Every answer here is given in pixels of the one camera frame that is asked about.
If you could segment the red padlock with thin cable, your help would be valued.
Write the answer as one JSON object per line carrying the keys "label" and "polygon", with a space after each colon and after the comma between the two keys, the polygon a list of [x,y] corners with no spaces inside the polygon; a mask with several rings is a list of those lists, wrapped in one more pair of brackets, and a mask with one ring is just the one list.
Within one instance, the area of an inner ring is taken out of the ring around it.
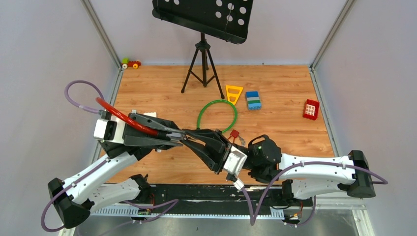
{"label": "red padlock with thin cable", "polygon": [[228,137],[228,140],[229,139],[233,139],[233,141],[236,139],[236,138],[238,138],[239,137],[239,132],[237,131],[237,130],[235,130],[235,129],[233,129],[232,131],[231,131],[231,133],[230,133],[230,135],[229,135],[229,137]]}

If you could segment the keys of green lock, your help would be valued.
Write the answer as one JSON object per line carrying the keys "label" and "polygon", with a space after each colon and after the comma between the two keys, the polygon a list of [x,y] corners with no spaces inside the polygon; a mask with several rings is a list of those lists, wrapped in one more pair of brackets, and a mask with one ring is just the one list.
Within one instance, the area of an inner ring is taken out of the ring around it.
{"label": "keys of green lock", "polygon": [[244,147],[244,146],[245,146],[245,144],[246,144],[246,142],[245,142],[244,138],[242,138],[241,136],[238,136],[238,138],[239,138],[239,140],[240,140],[240,142],[241,142],[241,145]]}

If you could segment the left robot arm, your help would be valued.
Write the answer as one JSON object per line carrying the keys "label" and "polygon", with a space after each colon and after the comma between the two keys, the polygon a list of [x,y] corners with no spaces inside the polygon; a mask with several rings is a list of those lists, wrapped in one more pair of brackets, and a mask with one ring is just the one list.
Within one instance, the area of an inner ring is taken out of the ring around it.
{"label": "left robot arm", "polygon": [[130,113],[129,117],[140,121],[146,128],[155,129],[158,135],[138,131],[110,112],[101,111],[93,136],[105,155],[72,177],[65,180],[54,178],[48,183],[51,205],[64,228],[77,227],[91,213],[115,203],[131,200],[145,203],[151,199],[147,176],[137,174],[117,184],[104,183],[153,150],[180,147],[185,132],[170,120],[137,113]]}

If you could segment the thick red cable lock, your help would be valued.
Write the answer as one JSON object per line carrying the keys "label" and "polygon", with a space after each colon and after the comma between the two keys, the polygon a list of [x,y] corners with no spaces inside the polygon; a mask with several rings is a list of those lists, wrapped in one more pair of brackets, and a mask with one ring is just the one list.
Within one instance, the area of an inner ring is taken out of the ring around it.
{"label": "thick red cable lock", "polygon": [[119,110],[117,110],[116,108],[114,108],[112,105],[110,105],[109,103],[107,103],[103,98],[97,97],[96,102],[101,105],[105,110],[107,110],[108,112],[110,112],[112,115],[116,116],[117,118],[121,119],[122,121],[124,121],[126,124],[128,124],[129,126],[131,126],[132,128],[141,131],[143,133],[155,136],[155,137],[160,137],[160,138],[166,138],[166,134],[159,132],[155,129],[146,127],[136,121],[134,121],[133,119],[129,118],[128,116],[126,116],[125,114],[123,114],[122,112],[120,112]]}

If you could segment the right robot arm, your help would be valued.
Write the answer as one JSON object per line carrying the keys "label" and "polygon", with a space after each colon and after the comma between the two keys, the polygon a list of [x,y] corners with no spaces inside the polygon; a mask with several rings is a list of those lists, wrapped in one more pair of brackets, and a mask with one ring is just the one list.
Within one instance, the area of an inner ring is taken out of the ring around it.
{"label": "right robot arm", "polygon": [[345,192],[354,198],[376,196],[372,175],[363,152],[333,158],[301,157],[283,153],[267,135],[261,135],[244,147],[230,142],[219,130],[185,130],[181,143],[192,150],[207,167],[226,179],[237,190],[244,188],[242,170],[257,182],[273,185],[282,182],[281,199],[287,205],[299,200]]}

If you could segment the green cable lock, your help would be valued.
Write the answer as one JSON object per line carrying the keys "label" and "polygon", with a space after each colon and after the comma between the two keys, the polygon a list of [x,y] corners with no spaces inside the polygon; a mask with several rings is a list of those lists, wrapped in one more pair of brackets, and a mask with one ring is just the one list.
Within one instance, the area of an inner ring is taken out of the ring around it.
{"label": "green cable lock", "polygon": [[200,112],[199,112],[199,114],[198,114],[198,117],[197,117],[197,121],[196,121],[196,128],[197,129],[200,129],[200,125],[201,125],[201,121],[202,121],[202,116],[203,116],[203,114],[204,114],[204,112],[210,107],[210,106],[212,106],[212,105],[214,105],[214,104],[219,104],[219,103],[223,103],[223,104],[227,104],[227,105],[229,105],[231,108],[232,108],[232,110],[233,110],[233,114],[234,114],[234,117],[233,117],[233,120],[232,120],[232,123],[227,127],[227,128],[225,128],[225,129],[223,129],[222,130],[222,132],[227,132],[227,131],[229,131],[229,130],[231,130],[233,127],[234,127],[234,125],[236,124],[236,122],[237,122],[237,120],[238,120],[238,111],[237,111],[237,108],[235,107],[235,105],[234,104],[232,104],[231,102],[229,102],[229,101],[227,101],[227,100],[214,100],[214,101],[211,101],[211,102],[209,102],[208,104],[206,104],[201,110],[200,110]]}

